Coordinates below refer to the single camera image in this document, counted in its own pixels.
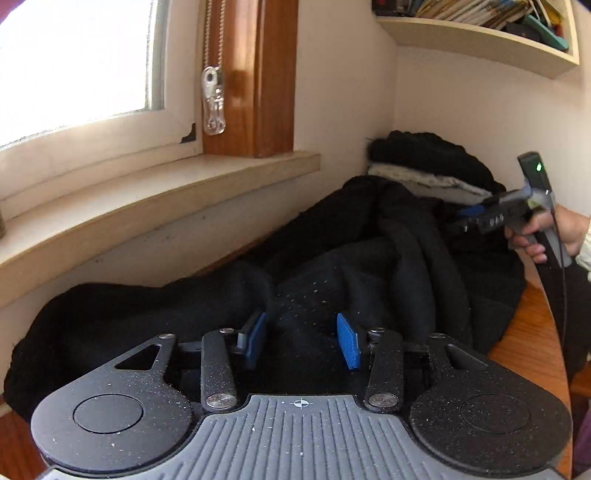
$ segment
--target wooden table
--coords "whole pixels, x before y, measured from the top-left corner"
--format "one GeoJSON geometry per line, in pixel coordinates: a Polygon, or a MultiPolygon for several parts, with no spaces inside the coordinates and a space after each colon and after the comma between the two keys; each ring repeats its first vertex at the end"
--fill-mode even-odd
{"type": "MultiPolygon", "coordinates": [[[[569,383],[560,341],[544,292],[528,283],[515,317],[502,340],[489,355],[558,397],[570,411],[569,383]]],[[[573,444],[569,442],[558,466],[571,477],[573,444]]]]}
{"type": "MultiPolygon", "coordinates": [[[[570,409],[558,334],[541,290],[528,284],[515,317],[490,357],[552,392],[570,409]]],[[[0,474],[11,480],[34,480],[44,467],[28,425],[11,412],[0,418],[0,432],[0,474]]],[[[569,443],[559,467],[566,478],[570,478],[572,453],[569,443]]]]}

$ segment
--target hand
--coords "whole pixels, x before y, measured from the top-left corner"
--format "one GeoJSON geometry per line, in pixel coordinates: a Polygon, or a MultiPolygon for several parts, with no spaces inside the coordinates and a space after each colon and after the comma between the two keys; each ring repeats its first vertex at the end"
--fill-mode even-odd
{"type": "MultiPolygon", "coordinates": [[[[562,205],[556,206],[555,214],[558,229],[560,230],[560,240],[569,255],[576,257],[581,251],[585,236],[589,230],[589,218],[580,213],[572,212],[562,205]]],[[[546,230],[552,225],[554,225],[554,219],[550,212],[536,213],[529,223],[523,227],[521,235],[516,235],[513,230],[505,227],[505,237],[514,247],[524,248],[535,263],[545,263],[548,257],[545,254],[544,246],[540,244],[530,245],[524,235],[546,230]]]]}

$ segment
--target screw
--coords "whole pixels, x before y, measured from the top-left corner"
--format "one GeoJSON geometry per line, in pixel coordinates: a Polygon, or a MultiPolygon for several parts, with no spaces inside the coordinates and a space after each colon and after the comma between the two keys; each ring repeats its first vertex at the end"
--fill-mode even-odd
{"type": "Polygon", "coordinates": [[[369,404],[376,408],[392,408],[398,404],[398,397],[391,393],[376,393],[369,398],[369,404]]]}
{"type": "Polygon", "coordinates": [[[223,408],[231,408],[236,405],[237,399],[234,395],[229,393],[215,393],[207,398],[206,403],[211,408],[221,410],[223,408]]]}

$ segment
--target window sill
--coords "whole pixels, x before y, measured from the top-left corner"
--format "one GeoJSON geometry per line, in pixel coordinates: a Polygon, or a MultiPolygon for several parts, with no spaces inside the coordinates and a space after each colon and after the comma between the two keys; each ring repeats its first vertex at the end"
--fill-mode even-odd
{"type": "Polygon", "coordinates": [[[106,181],[7,223],[0,239],[0,307],[161,225],[320,170],[304,152],[252,159],[200,155],[106,181]]]}

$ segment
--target jacket sleeve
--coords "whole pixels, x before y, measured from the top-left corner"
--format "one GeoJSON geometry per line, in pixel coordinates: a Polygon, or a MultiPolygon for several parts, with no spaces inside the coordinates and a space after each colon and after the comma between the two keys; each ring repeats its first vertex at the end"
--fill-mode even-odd
{"type": "Polygon", "coordinates": [[[585,241],[581,247],[581,252],[575,260],[581,267],[589,272],[587,280],[591,282],[591,224],[589,225],[589,230],[587,231],[585,241]]]}

